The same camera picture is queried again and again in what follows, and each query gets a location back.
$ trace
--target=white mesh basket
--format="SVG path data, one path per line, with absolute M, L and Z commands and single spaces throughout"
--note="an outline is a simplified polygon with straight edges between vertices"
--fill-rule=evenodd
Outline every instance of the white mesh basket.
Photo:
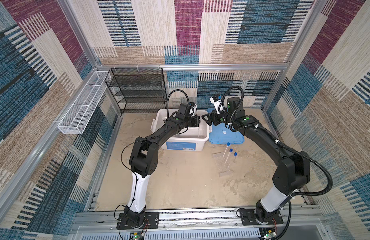
M 96 71 L 70 106 L 58 129 L 63 134 L 82 134 L 106 89 L 108 72 Z

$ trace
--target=red wire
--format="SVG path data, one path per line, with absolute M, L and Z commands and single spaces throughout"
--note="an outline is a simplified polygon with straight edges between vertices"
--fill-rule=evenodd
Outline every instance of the red wire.
M 147 220 L 146 220 L 145 227 L 142 229 L 142 232 L 144 232 L 145 228 L 146 228 L 146 232 L 148 231 L 148 228 L 147 228 L 148 224 L 149 224 L 149 220 L 147 219 Z
M 274 223 L 274 232 L 277 234 L 277 224 L 274 218 L 273 218 L 273 223 Z

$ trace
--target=dusty floor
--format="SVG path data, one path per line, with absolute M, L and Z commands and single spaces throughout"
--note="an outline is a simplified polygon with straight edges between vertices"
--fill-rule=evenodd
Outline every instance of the dusty floor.
M 260 109 L 245 109 L 265 127 Z M 107 167 L 97 199 L 96 210 L 113 210 L 130 198 L 132 173 L 120 162 L 123 148 L 138 136 L 148 136 L 156 114 L 125 114 L 120 132 Z M 205 143 L 202 151 L 159 150 L 159 165 L 152 174 L 147 190 L 147 209 L 227 207 L 255 205 L 271 188 L 271 177 L 276 166 L 271 158 L 253 141 L 245 137 L 241 145 L 233 145 L 238 152 L 230 164 L 233 174 L 220 177 L 219 166 L 212 154 L 226 146 Z M 129 166 L 132 145 L 123 154 Z M 301 204 L 303 198 L 293 199 Z

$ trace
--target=black mesh shelving unit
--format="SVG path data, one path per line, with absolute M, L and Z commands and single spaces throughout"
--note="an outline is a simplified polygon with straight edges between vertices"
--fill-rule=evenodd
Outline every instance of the black mesh shelving unit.
M 111 68 L 106 84 L 122 113 L 156 113 L 166 107 L 162 68 Z

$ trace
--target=black robotic arm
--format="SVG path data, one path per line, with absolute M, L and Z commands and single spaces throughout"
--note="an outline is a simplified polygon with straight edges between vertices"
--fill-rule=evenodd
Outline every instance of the black robotic arm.
M 223 101 L 232 88 L 241 91 L 241 98 L 227 99 L 227 108 L 223 107 Z M 223 98 L 219 95 L 210 100 L 216 110 L 203 115 L 202 118 L 209 126 L 224 123 L 231 131 L 239 131 L 242 135 L 255 142 L 263 151 L 270 156 L 277 166 L 273 175 L 273 187 L 268 194 L 259 200 L 252 216 L 258 224 L 268 224 L 275 215 L 279 215 L 282 208 L 295 195 L 322 195 L 332 187 L 332 178 L 329 172 L 319 163 L 311 159 L 305 152 L 298 152 L 280 142 L 253 116 L 245 115 L 243 109 L 243 90 L 234 86 L 228 89 Z M 147 137 L 138 137 L 134 142 L 130 156 L 130 170 L 133 172 L 132 195 L 125 211 L 120 214 L 119 224 L 127 229 L 129 226 L 139 228 L 145 219 L 145 195 L 150 175 L 154 172 L 158 163 L 158 150 L 170 137 L 178 134 L 186 127 L 198 127 L 200 117 L 195 115 L 195 104 L 181 104 L 175 116 L 170 116 L 164 126 Z M 327 187 L 319 192 L 298 192 L 310 181 L 310 167 L 312 162 L 318 166 L 327 176 Z

